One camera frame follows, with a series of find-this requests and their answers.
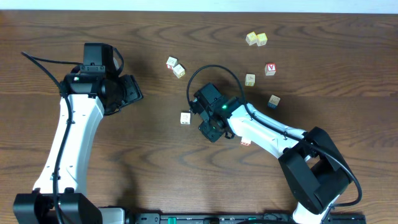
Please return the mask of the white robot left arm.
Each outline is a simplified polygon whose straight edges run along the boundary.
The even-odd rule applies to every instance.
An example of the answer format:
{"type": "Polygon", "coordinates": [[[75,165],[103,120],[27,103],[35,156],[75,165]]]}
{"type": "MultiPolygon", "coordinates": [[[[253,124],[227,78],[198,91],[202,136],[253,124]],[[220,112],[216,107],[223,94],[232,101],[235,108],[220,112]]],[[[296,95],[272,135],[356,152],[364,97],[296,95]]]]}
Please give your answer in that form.
{"type": "Polygon", "coordinates": [[[126,208],[97,207],[86,196],[93,140],[104,116],[143,95],[132,75],[71,73],[61,86],[60,117],[45,167],[29,194],[17,194],[19,223],[134,223],[126,208]]]}

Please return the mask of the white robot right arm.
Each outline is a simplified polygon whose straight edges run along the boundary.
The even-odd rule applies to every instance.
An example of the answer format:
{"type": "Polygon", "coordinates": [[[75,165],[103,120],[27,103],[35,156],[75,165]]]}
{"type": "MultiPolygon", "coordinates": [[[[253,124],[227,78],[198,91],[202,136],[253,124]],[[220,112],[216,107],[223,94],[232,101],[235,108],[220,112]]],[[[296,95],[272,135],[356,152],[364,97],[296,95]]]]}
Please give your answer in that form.
{"type": "Polygon", "coordinates": [[[357,183],[326,131],[286,126],[234,97],[198,96],[189,102],[203,120],[199,129],[211,142],[222,135],[239,136],[256,143],[280,164],[289,188],[298,201],[292,219],[296,223],[322,223],[350,183],[357,183]]]}

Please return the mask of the green edged wooden block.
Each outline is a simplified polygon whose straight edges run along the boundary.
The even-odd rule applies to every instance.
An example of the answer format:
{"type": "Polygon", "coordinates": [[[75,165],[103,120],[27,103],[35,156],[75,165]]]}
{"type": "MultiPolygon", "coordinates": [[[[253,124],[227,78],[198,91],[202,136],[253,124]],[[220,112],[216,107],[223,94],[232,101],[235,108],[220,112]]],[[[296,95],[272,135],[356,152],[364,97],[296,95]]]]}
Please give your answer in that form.
{"type": "Polygon", "coordinates": [[[182,112],[180,114],[180,124],[190,124],[191,114],[187,112],[182,112]]]}

